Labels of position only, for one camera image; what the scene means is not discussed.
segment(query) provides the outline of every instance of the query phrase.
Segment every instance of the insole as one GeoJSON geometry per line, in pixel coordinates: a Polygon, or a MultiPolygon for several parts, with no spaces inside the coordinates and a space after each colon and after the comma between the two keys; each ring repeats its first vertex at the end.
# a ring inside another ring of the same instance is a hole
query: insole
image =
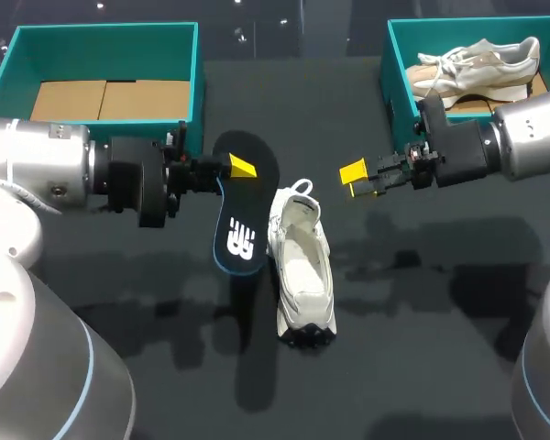
{"type": "Polygon", "coordinates": [[[214,235],[214,260],[224,272],[248,276],[267,262],[269,213],[279,185],[279,165],[269,146],[244,131],[228,131],[214,155],[232,153],[252,164],[257,178],[219,180],[222,208],[214,235]]]}
{"type": "Polygon", "coordinates": [[[283,257],[284,270],[292,292],[321,292],[324,283],[318,258],[317,243],[307,232],[294,226],[287,230],[283,257]]]}

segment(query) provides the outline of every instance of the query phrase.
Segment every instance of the logo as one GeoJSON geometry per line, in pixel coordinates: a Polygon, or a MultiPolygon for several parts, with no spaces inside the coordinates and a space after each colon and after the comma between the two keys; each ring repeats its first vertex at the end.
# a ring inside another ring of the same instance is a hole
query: logo
{"type": "Polygon", "coordinates": [[[230,231],[228,231],[228,241],[226,247],[232,255],[239,256],[249,261],[253,258],[252,241],[255,239],[255,231],[240,224],[234,217],[230,217],[230,231]]]}

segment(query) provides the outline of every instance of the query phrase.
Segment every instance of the black insole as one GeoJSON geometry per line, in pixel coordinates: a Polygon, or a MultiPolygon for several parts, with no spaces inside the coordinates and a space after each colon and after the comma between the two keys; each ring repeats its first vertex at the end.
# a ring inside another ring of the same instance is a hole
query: black insole
{"type": "Polygon", "coordinates": [[[244,131],[227,131],[218,138],[213,154],[228,153],[252,164],[257,177],[219,180],[222,209],[214,235],[214,259],[223,271],[247,276],[267,260],[267,229],[279,185],[279,164],[260,137],[244,131]]]}

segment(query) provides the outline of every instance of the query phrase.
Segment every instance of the sneaker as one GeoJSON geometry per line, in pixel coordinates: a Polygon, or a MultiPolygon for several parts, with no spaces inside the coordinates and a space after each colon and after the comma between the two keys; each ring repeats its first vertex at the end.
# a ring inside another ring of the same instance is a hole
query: sneaker
{"type": "Polygon", "coordinates": [[[277,333],[292,347],[327,345],[336,336],[330,247],[320,204],[308,195],[313,187],[301,179],[277,190],[269,217],[267,252],[280,279],[277,333]]]}
{"type": "Polygon", "coordinates": [[[519,101],[528,97],[527,84],[538,71],[540,42],[529,37],[519,44],[498,46],[482,39],[443,56],[420,53],[418,58],[421,64],[406,72],[415,101],[439,94],[446,109],[471,94],[519,101]]]}

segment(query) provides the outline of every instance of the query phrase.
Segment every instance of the cardboard bottom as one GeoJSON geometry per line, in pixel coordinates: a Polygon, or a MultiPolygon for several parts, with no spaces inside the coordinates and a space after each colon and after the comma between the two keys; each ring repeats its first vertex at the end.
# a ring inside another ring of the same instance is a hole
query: cardboard bottom
{"type": "Polygon", "coordinates": [[[31,121],[187,119],[189,81],[43,82],[31,121]]]}
{"type": "MultiPolygon", "coordinates": [[[[528,98],[545,94],[548,92],[544,79],[540,72],[533,77],[531,84],[528,84],[528,98]]],[[[506,102],[492,101],[480,96],[467,96],[458,101],[453,107],[446,111],[449,115],[463,115],[472,113],[493,113],[500,105],[507,104],[506,102]]]]}

